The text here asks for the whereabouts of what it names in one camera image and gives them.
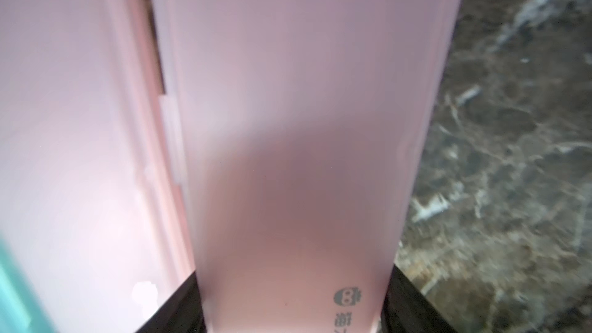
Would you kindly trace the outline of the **light blue pencil case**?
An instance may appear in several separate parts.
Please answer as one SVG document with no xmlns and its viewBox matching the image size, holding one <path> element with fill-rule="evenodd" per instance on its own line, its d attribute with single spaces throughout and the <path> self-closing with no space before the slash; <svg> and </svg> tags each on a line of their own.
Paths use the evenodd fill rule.
<svg viewBox="0 0 592 333">
<path fill-rule="evenodd" d="M 56 332 L 11 254 L 1 244 L 1 332 Z"/>
</svg>

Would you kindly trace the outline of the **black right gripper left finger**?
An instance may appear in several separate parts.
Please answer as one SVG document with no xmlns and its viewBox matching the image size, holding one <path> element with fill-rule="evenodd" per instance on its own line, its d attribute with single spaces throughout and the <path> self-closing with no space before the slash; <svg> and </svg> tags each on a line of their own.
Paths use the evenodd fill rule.
<svg viewBox="0 0 592 333">
<path fill-rule="evenodd" d="M 195 273 L 175 291 L 137 333 L 206 333 Z"/>
</svg>

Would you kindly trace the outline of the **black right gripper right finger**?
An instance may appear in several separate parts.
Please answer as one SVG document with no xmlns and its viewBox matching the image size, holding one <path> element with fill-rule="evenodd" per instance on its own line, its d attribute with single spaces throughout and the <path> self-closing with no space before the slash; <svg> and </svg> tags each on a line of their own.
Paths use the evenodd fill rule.
<svg viewBox="0 0 592 333">
<path fill-rule="evenodd" d="M 380 326 L 384 333 L 457 333 L 396 265 L 389 279 Z"/>
</svg>

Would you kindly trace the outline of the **pink pencil case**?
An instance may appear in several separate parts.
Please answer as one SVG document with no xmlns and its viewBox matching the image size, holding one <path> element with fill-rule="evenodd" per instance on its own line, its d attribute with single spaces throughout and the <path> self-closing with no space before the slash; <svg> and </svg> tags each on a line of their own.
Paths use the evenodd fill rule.
<svg viewBox="0 0 592 333">
<path fill-rule="evenodd" d="M 1 243 L 59 332 L 135 332 L 191 273 L 143 0 L 1 0 Z"/>
<path fill-rule="evenodd" d="M 460 0 L 153 0 L 209 332 L 371 332 Z"/>
</svg>

